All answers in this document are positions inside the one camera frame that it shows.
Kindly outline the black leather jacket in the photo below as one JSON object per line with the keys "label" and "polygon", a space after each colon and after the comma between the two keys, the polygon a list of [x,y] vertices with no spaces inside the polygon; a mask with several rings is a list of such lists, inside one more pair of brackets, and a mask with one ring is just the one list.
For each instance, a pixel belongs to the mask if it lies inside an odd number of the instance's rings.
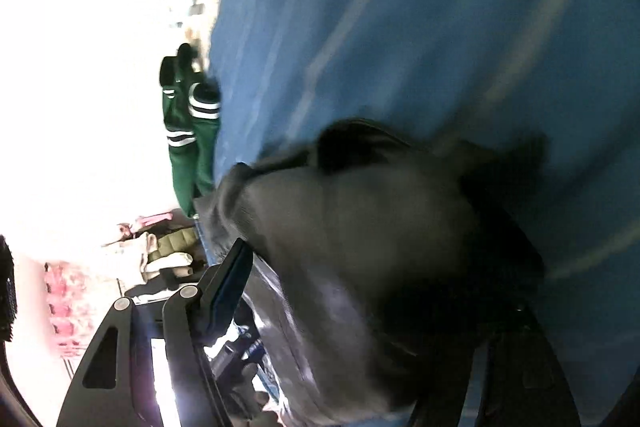
{"label": "black leather jacket", "polygon": [[445,154],[372,121],[232,167],[196,212],[217,255],[243,241],[245,297],[289,426],[338,426],[412,410],[461,416],[473,353],[542,266],[518,226],[548,142]]}

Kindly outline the clothes rack with garments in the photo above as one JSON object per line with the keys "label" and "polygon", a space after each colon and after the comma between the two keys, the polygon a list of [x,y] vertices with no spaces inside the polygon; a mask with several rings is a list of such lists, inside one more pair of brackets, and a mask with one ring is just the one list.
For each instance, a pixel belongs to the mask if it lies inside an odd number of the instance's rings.
{"label": "clothes rack with garments", "polygon": [[129,291],[160,277],[160,271],[190,277],[207,263],[195,220],[180,209],[119,223],[108,231],[96,254],[100,275]]}

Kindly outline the pink floral curtain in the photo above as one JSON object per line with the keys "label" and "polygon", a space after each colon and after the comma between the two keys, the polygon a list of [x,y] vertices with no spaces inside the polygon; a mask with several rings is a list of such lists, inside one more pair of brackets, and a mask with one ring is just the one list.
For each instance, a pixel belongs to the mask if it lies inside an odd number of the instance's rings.
{"label": "pink floral curtain", "polygon": [[53,343],[63,359],[81,357],[96,326],[89,307],[88,279],[76,265],[47,262],[43,284]]}

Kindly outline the folded green striped garment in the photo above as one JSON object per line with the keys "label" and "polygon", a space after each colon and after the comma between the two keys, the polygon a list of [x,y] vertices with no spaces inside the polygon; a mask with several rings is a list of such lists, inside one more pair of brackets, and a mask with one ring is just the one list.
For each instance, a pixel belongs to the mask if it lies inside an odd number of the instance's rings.
{"label": "folded green striped garment", "polygon": [[194,68],[189,43],[160,64],[163,123],[171,180],[180,209],[196,215],[194,200],[214,189],[214,150],[220,128],[221,96],[216,83]]}

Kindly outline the blue striped plaid bedsheet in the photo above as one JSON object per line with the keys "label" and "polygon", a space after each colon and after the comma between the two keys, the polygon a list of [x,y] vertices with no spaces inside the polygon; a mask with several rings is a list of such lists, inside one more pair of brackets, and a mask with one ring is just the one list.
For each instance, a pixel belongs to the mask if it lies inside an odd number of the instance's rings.
{"label": "blue striped plaid bedsheet", "polygon": [[524,216],[582,423],[639,365],[639,0],[221,0],[214,175],[371,118],[498,147],[548,136]]}

